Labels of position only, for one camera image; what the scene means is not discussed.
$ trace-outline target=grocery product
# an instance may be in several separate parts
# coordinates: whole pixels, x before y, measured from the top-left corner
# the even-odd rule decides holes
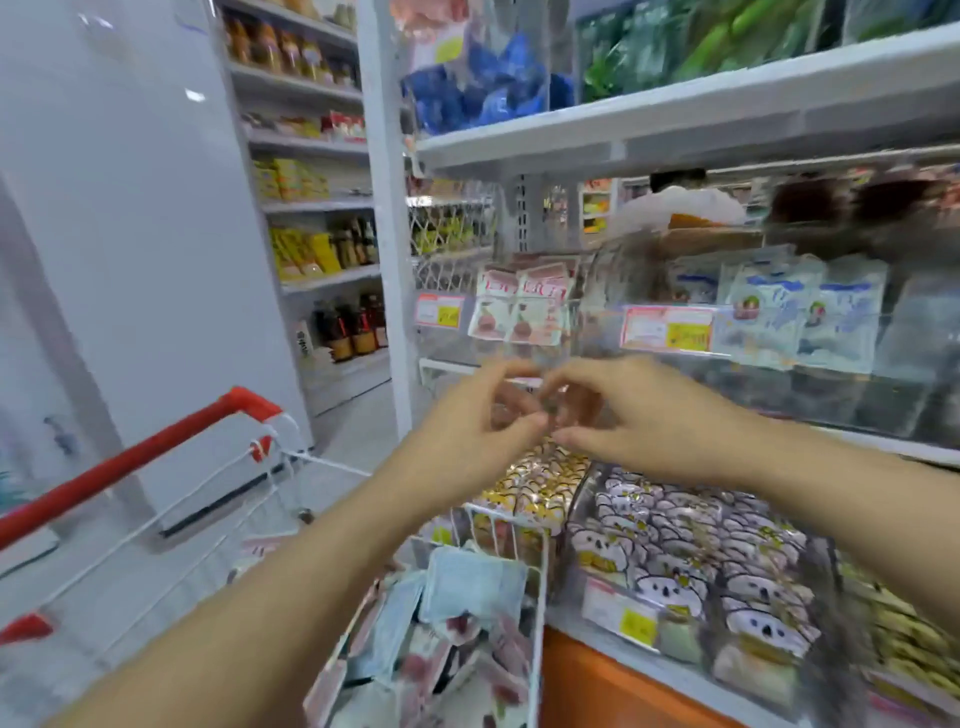
[[[270,23],[260,20],[256,24],[253,44],[253,60],[273,73],[283,73],[283,59],[276,42],[276,31]]]
[[[804,255],[770,266],[742,266],[733,280],[733,310],[716,326],[713,350],[740,364],[787,370],[797,359],[806,312],[825,271]]]
[[[846,255],[827,265],[808,308],[797,356],[808,367],[868,375],[880,327],[888,266]]]

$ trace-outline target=price label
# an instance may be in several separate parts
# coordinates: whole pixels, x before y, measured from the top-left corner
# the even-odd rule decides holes
[[[666,345],[687,352],[710,351],[710,326],[706,324],[667,324]]]
[[[460,314],[463,310],[463,296],[421,293],[417,298],[414,323],[424,327],[460,328]]]
[[[632,609],[624,609],[623,618],[620,620],[620,634],[652,647],[657,641],[657,621]]]
[[[641,352],[709,352],[712,308],[633,305],[624,310],[620,348]]]
[[[584,619],[654,649],[657,642],[657,609],[619,592],[602,579],[590,577],[584,587]]]

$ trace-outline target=snack package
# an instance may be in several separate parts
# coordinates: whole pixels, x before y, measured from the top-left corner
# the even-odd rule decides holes
[[[862,255],[828,264],[808,309],[797,351],[800,363],[850,374],[873,370],[888,268]]]
[[[504,613],[519,620],[526,583],[526,564],[441,546],[430,554],[420,620],[434,622],[464,613],[479,619]]]
[[[713,350],[739,364],[791,369],[824,270],[823,261],[812,255],[769,267],[741,267],[731,286],[733,310],[718,316],[714,325]]]

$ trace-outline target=orange shelf edge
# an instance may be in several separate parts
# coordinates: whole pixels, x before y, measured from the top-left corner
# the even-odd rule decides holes
[[[742,728],[728,717],[549,627],[543,634],[542,728]]]

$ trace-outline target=yellow price sticker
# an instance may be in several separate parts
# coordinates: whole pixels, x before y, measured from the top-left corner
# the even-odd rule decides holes
[[[620,620],[620,634],[652,647],[657,640],[657,621],[632,609],[624,609],[623,618]]]
[[[456,546],[456,544],[453,543],[453,534],[450,533],[450,529],[444,528],[441,525],[434,527],[430,540],[436,541],[438,544],[443,544],[444,546]]]
[[[437,307],[437,326],[439,327],[460,327],[460,306],[442,305]]]
[[[710,325],[667,324],[666,345],[670,349],[708,352],[710,349]]]

